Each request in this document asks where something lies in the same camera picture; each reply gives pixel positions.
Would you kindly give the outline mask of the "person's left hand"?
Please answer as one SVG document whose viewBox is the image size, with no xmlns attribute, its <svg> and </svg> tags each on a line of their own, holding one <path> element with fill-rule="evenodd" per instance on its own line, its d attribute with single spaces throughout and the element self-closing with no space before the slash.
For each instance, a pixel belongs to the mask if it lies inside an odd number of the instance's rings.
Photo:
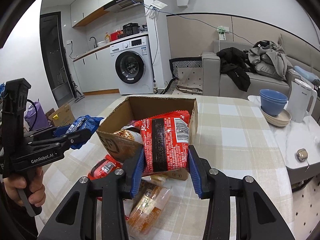
<svg viewBox="0 0 320 240">
<path fill-rule="evenodd" d="M 43 185 L 42 167 L 36 168 L 35 177 L 27 183 L 23 176 L 13 175 L 4 178 L 4 188 L 9 196 L 16 204 L 23 206 L 23 202 L 18 194 L 18 189 L 29 188 L 31 195 L 28 197 L 29 203 L 36 207 L 41 207 L 46 200 L 45 187 Z"/>
</svg>

